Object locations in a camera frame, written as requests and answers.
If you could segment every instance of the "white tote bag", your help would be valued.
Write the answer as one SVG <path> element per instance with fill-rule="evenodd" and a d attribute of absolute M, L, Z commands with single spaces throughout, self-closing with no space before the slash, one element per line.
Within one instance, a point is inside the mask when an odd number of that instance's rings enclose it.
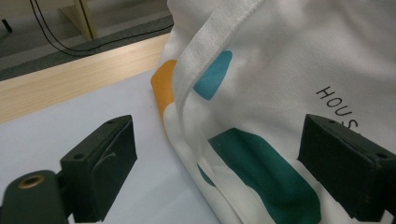
<path fill-rule="evenodd" d="M 151 83 L 222 223 L 359 223 L 297 161 L 304 117 L 396 153 L 396 2 L 169 0 Z M 390 223 L 385 213 L 382 223 Z"/>

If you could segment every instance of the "black cable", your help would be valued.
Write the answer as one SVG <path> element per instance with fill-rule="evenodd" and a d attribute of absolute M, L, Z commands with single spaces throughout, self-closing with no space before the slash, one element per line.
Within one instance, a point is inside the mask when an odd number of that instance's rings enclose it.
<path fill-rule="evenodd" d="M 52 42 L 50 42 L 49 38 L 47 37 L 46 32 L 44 31 L 44 28 L 43 28 L 43 26 L 41 25 L 41 22 L 40 22 L 40 20 L 39 20 L 38 17 L 37 17 L 37 13 L 35 12 L 35 6 L 33 5 L 32 0 L 30 0 L 30 5 L 32 6 L 32 10 L 33 10 L 33 12 L 35 13 L 35 19 L 37 20 L 38 25 L 40 26 L 41 32 L 43 32 L 44 37 L 46 37 L 47 41 L 48 41 L 54 48 L 56 48 L 57 50 L 59 50 L 60 52 L 62 52 L 62 53 L 64 53 L 64 54 L 67 54 L 67 55 L 69 55 L 69 56 L 74 56 L 74 57 L 85 57 L 85 56 L 91 56 L 91 55 L 93 55 L 93 54 L 90 54 L 90 55 L 75 55 L 75 54 L 70 54 L 70 53 L 68 53 L 68 52 L 66 52 L 66 51 L 63 51 L 63 50 L 61 50 L 61 49 L 58 49 L 58 47 L 56 47 L 55 45 L 53 45 Z"/>
<path fill-rule="evenodd" d="M 67 54 L 67 55 L 74 56 L 74 57 L 85 57 L 85 56 L 91 56 L 91 55 L 93 55 L 93 54 L 82 54 L 82 55 L 70 54 L 70 53 L 68 53 L 68 52 L 66 52 L 66 51 L 63 51 L 63 50 L 57 48 L 56 46 L 54 46 L 54 45 L 50 42 L 49 38 L 47 37 L 47 34 L 46 34 L 46 32 L 45 32 L 45 30 L 44 30 L 44 28 L 43 28 L 43 26 L 42 26 L 42 24 L 41 24 L 39 18 L 38 18 L 37 15 L 36 15 L 35 7 L 34 7 L 34 4 L 33 4 L 33 1 L 32 1 L 32 0 L 30 0 L 30 4 L 31 4 L 31 6 L 32 6 L 33 12 L 35 13 L 35 19 L 37 20 L 37 22 L 38 22 L 38 24 L 39 24 L 39 26 L 40 26 L 41 32 L 43 33 L 44 37 L 46 37 L 47 41 L 48 41 L 53 47 L 55 47 L 57 50 L 59 50 L 59 51 L 62 52 L 62 53 L 65 53 L 65 54 Z M 44 19 L 43 13 L 42 13 L 42 11 L 41 11 L 40 6 L 39 6 L 38 3 L 37 3 L 37 0 L 35 0 L 35 4 L 36 4 L 37 9 L 38 9 L 38 11 L 39 11 L 39 13 L 40 13 L 40 15 L 41 15 L 41 19 L 43 20 L 43 22 L 44 22 L 44 24 L 45 24 L 47 30 L 49 31 L 49 33 L 51 34 L 51 36 L 55 39 L 55 41 L 56 41 L 58 44 L 60 44 L 62 47 L 64 47 L 65 49 L 68 49 L 68 50 L 71 50 L 71 51 L 76 51 L 76 52 L 91 51 L 91 50 L 94 50 L 94 49 L 99 49 L 99 48 L 101 48 L 102 46 L 105 46 L 105 45 L 108 45 L 108 44 L 111 44 L 111 43 L 115 43 L 115 42 L 118 42 L 118 41 L 121 41 L 121 40 L 133 38 L 133 37 L 138 37 L 138 36 L 141 36 L 141 35 L 150 35 L 150 34 L 154 34 L 154 33 L 157 33 L 157 32 L 160 32 L 160 31 L 163 31 L 163 30 L 166 30 L 166 29 L 169 29 L 169 28 L 171 28 L 172 26 L 174 26 L 174 24 L 171 24 L 171 25 L 169 25 L 169 26 L 167 26 L 167 27 L 164 27 L 164 28 L 162 28 L 162 29 L 159 29 L 159 30 L 150 31 L 150 32 L 145 32 L 145 33 L 143 33 L 143 34 L 138 34 L 138 35 L 130 35 L 130 36 L 126 36 L 126 37 L 123 37 L 123 38 L 120 38 L 120 39 L 111 40 L 111 41 L 108 41 L 108 42 L 106 42 L 106 43 L 104 43 L 104 44 L 101 44 L 101 45 L 96 46 L 96 47 L 91 48 L 91 49 L 70 49 L 70 48 L 68 48 L 67 46 L 65 46 L 64 44 L 62 44 L 62 43 L 55 37 L 55 35 L 53 34 L 53 32 L 50 30 L 49 26 L 47 25 L 46 20 Z"/>
<path fill-rule="evenodd" d="M 72 50 L 72 51 L 90 51 L 90 50 L 93 50 L 93 49 L 70 49 L 70 48 L 68 48 L 67 46 L 65 46 L 64 44 L 62 44 L 61 41 L 59 41 L 59 40 L 55 37 L 55 35 L 54 35 L 54 34 L 52 33 L 52 31 L 50 30 L 50 27 L 47 25 L 47 22 L 46 22 L 46 20 L 44 19 L 43 13 L 41 12 L 41 8 L 40 8 L 40 5 L 37 3 L 37 0 L 35 0 L 35 5 L 37 6 L 38 12 L 40 12 L 41 19 L 43 20 L 43 22 L 44 22 L 44 24 L 45 24 L 47 30 L 49 31 L 50 35 L 52 35 L 52 37 L 56 40 L 56 42 L 58 42 L 58 44 L 60 44 L 60 45 L 61 45 L 62 47 L 64 47 L 65 49 Z"/>

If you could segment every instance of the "white surface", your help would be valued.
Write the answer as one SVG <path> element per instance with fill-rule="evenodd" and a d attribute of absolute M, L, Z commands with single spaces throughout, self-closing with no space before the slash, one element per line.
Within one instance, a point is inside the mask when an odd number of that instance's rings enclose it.
<path fill-rule="evenodd" d="M 21 175 L 44 169 L 59 172 L 61 157 L 82 139 L 105 121 L 131 114 L 138 159 L 104 223 L 219 223 L 168 143 L 151 75 L 0 125 L 0 199 L 7 184 Z"/>

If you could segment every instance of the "light wood table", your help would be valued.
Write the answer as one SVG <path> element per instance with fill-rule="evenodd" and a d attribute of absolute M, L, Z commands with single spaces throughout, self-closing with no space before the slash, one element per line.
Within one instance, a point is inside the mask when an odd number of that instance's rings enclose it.
<path fill-rule="evenodd" d="M 0 82 L 0 123 L 155 68 L 168 36 Z"/>

